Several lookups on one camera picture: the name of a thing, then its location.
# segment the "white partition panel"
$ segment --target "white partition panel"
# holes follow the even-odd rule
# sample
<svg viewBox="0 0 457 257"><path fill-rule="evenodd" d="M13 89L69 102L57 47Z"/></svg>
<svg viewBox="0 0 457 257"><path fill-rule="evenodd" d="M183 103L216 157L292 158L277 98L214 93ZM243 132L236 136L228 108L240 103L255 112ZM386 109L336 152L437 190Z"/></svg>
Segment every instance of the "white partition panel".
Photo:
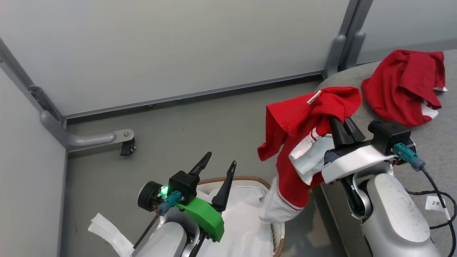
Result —
<svg viewBox="0 0 457 257"><path fill-rule="evenodd" d="M367 33L358 64L380 61L396 49L457 48L457 1L374 0L363 23Z"/></svg>
<svg viewBox="0 0 457 257"><path fill-rule="evenodd" d="M349 0L2 0L0 37L70 114L324 69Z"/></svg>
<svg viewBox="0 0 457 257"><path fill-rule="evenodd" d="M0 256L56 257L66 154L0 69Z"/></svg>

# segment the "gray floor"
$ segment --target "gray floor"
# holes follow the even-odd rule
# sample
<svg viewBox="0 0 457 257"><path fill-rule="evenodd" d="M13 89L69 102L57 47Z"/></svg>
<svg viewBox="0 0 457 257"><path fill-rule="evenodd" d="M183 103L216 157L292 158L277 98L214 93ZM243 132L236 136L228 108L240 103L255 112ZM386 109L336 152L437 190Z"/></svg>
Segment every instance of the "gray floor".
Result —
<svg viewBox="0 0 457 257"><path fill-rule="evenodd" d="M202 179L224 176L236 160L236 175L270 181L276 160L261 162L257 156L257 147L265 140L265 105L309 93L319 83L308 81L200 102L183 100L171 107L70 125L68 129L79 134L133 129L137 151L122 157L116 145L69 156L61 256L116 256L107 242L87 231L90 220L101 213L135 242L152 218L137 206L140 188L150 180L166 184L171 175L189 170L207 151L213 156L200 174ZM322 217L316 205L310 204L287 222L282 256L344 256L333 243L336 232L324 225L331 221Z"/></svg>

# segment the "green led light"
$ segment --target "green led light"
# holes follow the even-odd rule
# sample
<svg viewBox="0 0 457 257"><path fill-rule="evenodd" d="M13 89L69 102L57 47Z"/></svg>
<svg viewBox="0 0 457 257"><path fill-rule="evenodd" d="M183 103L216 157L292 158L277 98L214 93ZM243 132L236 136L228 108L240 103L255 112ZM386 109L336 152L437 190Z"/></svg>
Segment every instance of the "green led light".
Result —
<svg viewBox="0 0 457 257"><path fill-rule="evenodd" d="M167 195L167 193L168 193L168 187L167 186L162 187L160 190L160 195L164 196L164 195Z"/></svg>

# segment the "black cable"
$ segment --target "black cable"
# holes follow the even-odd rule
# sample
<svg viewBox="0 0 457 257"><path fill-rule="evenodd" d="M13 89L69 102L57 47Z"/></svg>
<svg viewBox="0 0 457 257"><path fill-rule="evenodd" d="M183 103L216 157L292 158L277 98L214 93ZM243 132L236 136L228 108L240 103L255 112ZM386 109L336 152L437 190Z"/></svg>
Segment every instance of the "black cable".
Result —
<svg viewBox="0 0 457 257"><path fill-rule="evenodd" d="M455 230L454 230L454 226L452 225L452 222L454 221L454 219L455 219L456 216L457 216L457 212L456 212L456 206L457 206L457 204L456 204L456 201L454 200L454 198L452 198L448 193L446 193L446 192L441 192L441 191L438 191L438 190L436 190L436 191L435 191L435 190L428 190L428 191L421 191L421 192L412 192L412 191L410 191L410 190L408 190L408 189L406 189L406 188L405 188L405 190L406 190L406 192L407 192L408 194L412 194L412 195L425 195L425 194L431 194L431 193L435 193L435 194L437 194L437 195L438 195L438 194L439 194L439 195L442 194L442 195L447 196L447 197L452 201L452 204L454 205L454 214L452 215L451 219L448 220L446 223L443 223L443 224L440 224L440 225L437 225L437 226L432 226L432 227L430 227L430 229L433 230L433 229L438 229L438 228L444 227L444 226L446 226L446 225L449 226L449 229L451 230L452 247L451 247L451 252L449 253L448 257L452 257L452 256L454 255L455 250L456 250L456 233L455 233Z"/></svg>
<svg viewBox="0 0 457 257"><path fill-rule="evenodd" d="M433 189L435 190L435 192L436 192L436 194L438 196L438 199L440 200L441 205L443 206L443 208L446 208L446 205L444 204L444 201L443 201L443 197L441 197L440 191L438 190L438 187L436 186L436 184L433 181L433 179L430 177L430 174L428 174L427 170L423 166L420 168L420 170L422 170L424 172L425 176L430 181L430 184L432 185Z"/></svg>
<svg viewBox="0 0 457 257"><path fill-rule="evenodd" d="M143 240L144 236L148 233L148 231L151 229L152 225L156 222L156 220L160 217L160 214L162 213L162 210L159 210L155 217L152 219L151 223L149 223L149 226L146 228L146 230L143 232L143 234L140 236L138 241L135 243L133 246L134 249L137 248L137 246L140 244L141 240Z"/></svg>

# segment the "laundry basket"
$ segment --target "laundry basket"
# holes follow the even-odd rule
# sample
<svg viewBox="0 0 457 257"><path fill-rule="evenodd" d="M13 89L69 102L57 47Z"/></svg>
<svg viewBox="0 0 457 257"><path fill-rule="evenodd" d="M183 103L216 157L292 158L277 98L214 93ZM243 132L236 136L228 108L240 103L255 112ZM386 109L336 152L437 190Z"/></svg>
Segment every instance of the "laundry basket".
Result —
<svg viewBox="0 0 457 257"><path fill-rule="evenodd" d="M217 177L201 180L197 190L203 193L209 193L214 189L219 189L224 182L225 177ZM235 176L232 187L258 187L265 193L270 189L270 184L259 177L252 176ZM271 234L273 238L273 257L280 257L284 248L285 226L281 224L271 224Z"/></svg>

